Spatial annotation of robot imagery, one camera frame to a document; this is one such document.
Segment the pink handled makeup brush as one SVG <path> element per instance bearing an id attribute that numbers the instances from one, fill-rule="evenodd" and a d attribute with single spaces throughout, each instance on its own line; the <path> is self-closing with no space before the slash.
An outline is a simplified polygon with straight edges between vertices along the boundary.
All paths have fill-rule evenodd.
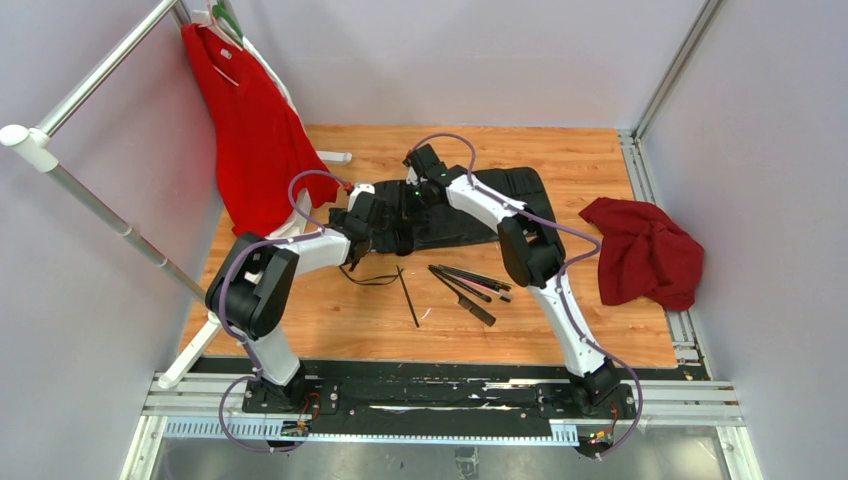
<path id="1" fill-rule="evenodd" d="M 466 284 L 466 285 L 468 285 L 472 288 L 475 288 L 477 290 L 486 291 L 486 292 L 488 292 L 492 295 L 495 295 L 501 301 L 509 303 L 513 300 L 512 295 L 509 294 L 506 290 L 500 290 L 500 289 L 498 289 L 494 286 L 488 286 L 488 285 L 485 285 L 485 284 L 482 284 L 482 283 L 479 283 L 479 282 L 476 282 L 476 281 L 473 281 L 473 280 L 468 280 L 468 279 L 465 279 L 465 278 L 462 278 L 462 277 L 456 277 L 456 276 L 453 276 L 453 275 L 449 275 L 449 278 L 451 278 L 453 280 L 457 280 L 459 282 L 462 282 L 463 284 Z"/>

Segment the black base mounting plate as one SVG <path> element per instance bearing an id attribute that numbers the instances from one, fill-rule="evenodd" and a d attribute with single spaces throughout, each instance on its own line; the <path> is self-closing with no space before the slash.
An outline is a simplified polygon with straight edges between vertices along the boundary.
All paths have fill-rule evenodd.
<path id="1" fill-rule="evenodd" d="M 535 437 L 551 420 L 614 429 L 642 403 L 609 365 L 582 379 L 563 366 L 306 360 L 292 384 L 247 383 L 241 408 L 295 415 L 316 433 Z"/>

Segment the black makeup brush roll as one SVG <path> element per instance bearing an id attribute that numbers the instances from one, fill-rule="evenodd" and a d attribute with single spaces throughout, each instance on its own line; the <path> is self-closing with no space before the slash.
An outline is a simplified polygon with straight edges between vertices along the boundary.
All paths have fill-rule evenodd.
<path id="1" fill-rule="evenodd" d="M 533 212 L 547 220 L 555 219 L 554 211 L 541 177 L 530 167 L 484 169 L 476 178 L 512 199 L 526 203 Z M 401 213 L 414 223 L 415 250 L 462 247 L 494 242 L 497 233 L 473 216 L 448 204 L 425 205 L 415 200 L 412 187 L 404 180 L 387 180 L 374 184 L 375 194 L 388 202 L 394 230 L 387 237 L 374 239 L 372 251 L 395 254 L 395 222 Z"/>

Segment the red hanging shirt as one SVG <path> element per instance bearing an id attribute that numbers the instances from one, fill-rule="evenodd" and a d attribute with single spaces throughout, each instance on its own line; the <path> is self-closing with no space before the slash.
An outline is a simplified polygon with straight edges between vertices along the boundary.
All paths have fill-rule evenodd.
<path id="1" fill-rule="evenodd" d="M 199 24 L 182 28 L 189 62 L 216 135 L 216 180 L 235 235 L 267 236 L 306 191 L 319 208 L 337 199 L 303 125 L 263 66 Z"/>

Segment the black comb brush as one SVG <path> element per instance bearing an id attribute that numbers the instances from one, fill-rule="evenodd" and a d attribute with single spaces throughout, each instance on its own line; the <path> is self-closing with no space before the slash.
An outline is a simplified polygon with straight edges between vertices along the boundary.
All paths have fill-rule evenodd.
<path id="1" fill-rule="evenodd" d="M 429 267 L 428 270 L 442 283 L 444 283 L 453 293 L 457 295 L 457 303 L 470 314 L 480 320 L 488 327 L 492 327 L 496 323 L 496 318 L 486 311 L 483 307 L 477 305 L 473 300 L 465 295 L 465 289 L 460 289 L 456 282 L 449 279 L 448 276 L 439 273 L 434 267 Z"/>

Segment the metal clothes rack pole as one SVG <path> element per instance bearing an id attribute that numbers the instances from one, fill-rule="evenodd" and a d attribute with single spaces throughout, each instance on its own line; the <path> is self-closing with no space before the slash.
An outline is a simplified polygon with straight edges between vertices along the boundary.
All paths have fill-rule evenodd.
<path id="1" fill-rule="evenodd" d="M 1 122 L 33 127 L 154 8 L 5 1 Z M 60 164 L 190 277 L 219 213 L 213 131 L 173 13 L 53 134 Z M 25 379 L 145 389 L 190 294 L 47 175 L 1 152 L 1 344 Z"/>

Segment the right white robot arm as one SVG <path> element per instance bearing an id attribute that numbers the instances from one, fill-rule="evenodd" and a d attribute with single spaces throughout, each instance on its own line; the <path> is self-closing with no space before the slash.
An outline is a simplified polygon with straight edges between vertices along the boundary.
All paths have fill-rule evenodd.
<path id="1" fill-rule="evenodd" d="M 619 377 L 573 293 L 561 226 L 487 186 L 465 168 L 446 167 L 429 144 L 409 152 L 403 164 L 411 171 L 417 198 L 464 212 L 497 234 L 506 272 L 513 283 L 530 292 L 559 342 L 565 367 L 573 376 L 574 408 L 588 417 L 608 408 Z"/>

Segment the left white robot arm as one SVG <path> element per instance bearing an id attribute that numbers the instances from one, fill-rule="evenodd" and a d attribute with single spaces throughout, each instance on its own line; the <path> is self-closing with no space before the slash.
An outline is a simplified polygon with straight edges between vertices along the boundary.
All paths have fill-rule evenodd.
<path id="1" fill-rule="evenodd" d="M 206 306 L 244 348 L 268 400 L 283 413 L 306 400 L 301 360 L 291 348 L 281 319 L 298 276 L 324 268 L 354 267 L 371 250 L 384 223 L 386 201 L 370 191 L 354 193 L 330 222 L 300 236 L 238 237 L 206 293 Z"/>

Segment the thin black liner brush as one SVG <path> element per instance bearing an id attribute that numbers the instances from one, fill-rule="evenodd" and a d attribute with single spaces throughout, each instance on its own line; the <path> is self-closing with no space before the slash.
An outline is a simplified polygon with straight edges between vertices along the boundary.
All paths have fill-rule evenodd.
<path id="1" fill-rule="evenodd" d="M 420 328 L 419 319 L 418 319 L 418 316 L 416 314 L 415 307 L 413 305 L 409 289 L 408 289 L 406 282 L 404 280 L 404 277 L 403 277 L 403 269 L 399 265 L 396 265 L 396 272 L 397 272 L 398 280 L 400 281 L 400 284 L 402 286 L 404 297 L 405 297 L 408 309 L 410 311 L 413 323 L 415 325 L 415 328 L 419 329 Z"/>

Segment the black angled brush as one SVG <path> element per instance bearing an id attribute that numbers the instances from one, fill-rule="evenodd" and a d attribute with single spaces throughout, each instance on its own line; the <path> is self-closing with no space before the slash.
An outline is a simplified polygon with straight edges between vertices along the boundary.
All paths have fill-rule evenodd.
<path id="1" fill-rule="evenodd" d="M 437 269 L 442 272 L 448 273 L 458 278 L 462 278 L 465 280 L 470 280 L 476 284 L 484 286 L 486 288 L 498 291 L 510 291 L 512 286 L 506 282 L 500 281 L 498 279 L 486 277 L 480 274 L 472 273 L 469 271 L 448 267 L 445 265 L 437 265 Z"/>

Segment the green white hangers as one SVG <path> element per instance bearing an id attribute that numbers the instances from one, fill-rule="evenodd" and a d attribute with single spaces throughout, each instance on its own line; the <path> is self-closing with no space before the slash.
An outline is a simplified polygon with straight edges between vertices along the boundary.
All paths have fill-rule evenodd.
<path id="1" fill-rule="evenodd" d="M 207 1 L 204 9 L 191 10 L 189 19 L 192 23 L 210 30 L 225 43 L 242 50 L 244 34 L 227 6 L 227 1 Z"/>

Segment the aluminium frame post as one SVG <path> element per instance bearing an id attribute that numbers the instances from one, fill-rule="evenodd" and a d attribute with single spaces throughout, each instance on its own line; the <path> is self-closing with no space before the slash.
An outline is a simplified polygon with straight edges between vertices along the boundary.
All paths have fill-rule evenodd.
<path id="1" fill-rule="evenodd" d="M 636 126 L 632 130 L 631 137 L 635 143 L 641 141 L 649 132 L 660 109 L 675 88 L 680 76 L 683 74 L 686 66 L 697 51 L 716 15 L 720 12 L 724 4 L 724 0 L 706 0 L 702 3 L 694 21 L 687 30 Z"/>

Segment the dark red crumpled cloth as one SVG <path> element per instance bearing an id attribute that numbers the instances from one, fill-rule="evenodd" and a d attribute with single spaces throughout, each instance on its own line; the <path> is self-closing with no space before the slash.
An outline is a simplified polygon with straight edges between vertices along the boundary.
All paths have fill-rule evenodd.
<path id="1" fill-rule="evenodd" d="M 671 311 L 694 305 L 705 250 L 662 209 L 599 197 L 579 216 L 602 234 L 597 272 L 603 304 L 645 297 Z"/>

